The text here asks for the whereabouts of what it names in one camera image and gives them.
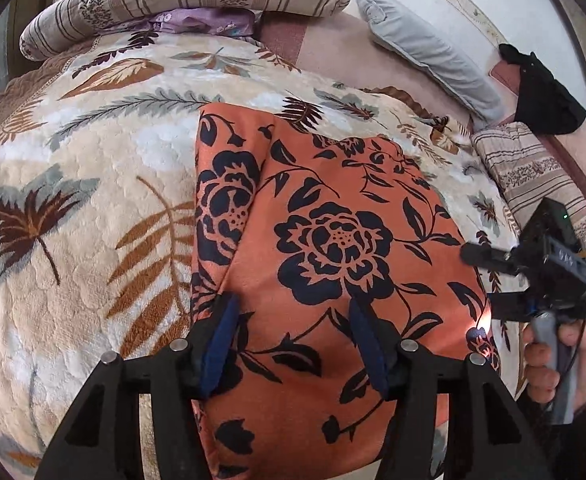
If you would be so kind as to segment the cream leaf pattern blanket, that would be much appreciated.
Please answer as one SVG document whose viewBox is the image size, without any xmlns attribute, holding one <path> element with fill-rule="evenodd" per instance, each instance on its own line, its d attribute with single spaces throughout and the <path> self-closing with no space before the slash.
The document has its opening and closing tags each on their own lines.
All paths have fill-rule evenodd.
<svg viewBox="0 0 586 480">
<path fill-rule="evenodd" d="M 49 58 L 0 96 L 0 462 L 12 478 L 35 476 L 103 352 L 151 356 L 209 315 L 193 313 L 191 292 L 195 142 L 211 104 L 335 141 L 385 136 L 463 244 L 517 241 L 460 122 L 438 132 L 414 105 L 232 38 L 114 34 Z M 489 327 L 491 365 L 514 388 L 518 330 Z"/>
</svg>

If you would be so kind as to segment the grey pillow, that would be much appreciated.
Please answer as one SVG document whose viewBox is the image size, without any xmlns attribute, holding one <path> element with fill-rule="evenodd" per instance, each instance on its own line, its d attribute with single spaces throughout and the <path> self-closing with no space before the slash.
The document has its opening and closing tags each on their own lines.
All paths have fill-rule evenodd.
<svg viewBox="0 0 586 480">
<path fill-rule="evenodd" d="M 462 50 L 397 0 L 356 0 L 373 41 L 427 74 L 472 115 L 477 130 L 503 114 L 498 91 Z"/>
</svg>

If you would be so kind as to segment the pink bed sheet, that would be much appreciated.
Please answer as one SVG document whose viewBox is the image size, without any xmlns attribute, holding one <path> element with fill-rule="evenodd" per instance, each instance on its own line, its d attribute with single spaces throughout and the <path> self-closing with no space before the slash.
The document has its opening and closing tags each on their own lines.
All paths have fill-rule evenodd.
<svg viewBox="0 0 586 480">
<path fill-rule="evenodd" d="M 346 13 L 329 18 L 266 13 L 259 40 L 300 70 L 355 89 L 393 87 L 428 112 L 471 125 L 471 114 L 429 76 L 370 38 L 364 21 Z M 573 133 L 543 136 L 544 147 L 575 181 L 586 199 L 586 121 Z"/>
</svg>

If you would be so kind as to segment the orange black floral garment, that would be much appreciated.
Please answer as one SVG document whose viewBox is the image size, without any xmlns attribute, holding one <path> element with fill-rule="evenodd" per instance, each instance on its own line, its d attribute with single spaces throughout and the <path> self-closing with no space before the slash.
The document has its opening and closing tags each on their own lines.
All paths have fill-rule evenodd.
<svg viewBox="0 0 586 480">
<path fill-rule="evenodd" d="M 378 458 L 394 407 L 371 386 L 351 301 L 440 356 L 499 364 L 463 236 L 393 141 L 211 104 L 195 168 L 192 311 L 240 301 L 223 378 L 197 407 L 216 478 L 328 479 Z"/>
</svg>

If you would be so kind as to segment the purple floral cloth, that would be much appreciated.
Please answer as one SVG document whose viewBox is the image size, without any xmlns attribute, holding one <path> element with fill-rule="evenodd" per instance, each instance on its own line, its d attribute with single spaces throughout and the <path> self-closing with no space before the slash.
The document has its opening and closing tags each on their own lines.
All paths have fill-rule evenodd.
<svg viewBox="0 0 586 480">
<path fill-rule="evenodd" d="M 206 34 L 231 38 L 251 37 L 261 21 L 261 11 L 239 8 L 176 8 L 112 25 L 99 35 L 115 32 L 167 32 Z"/>
</svg>

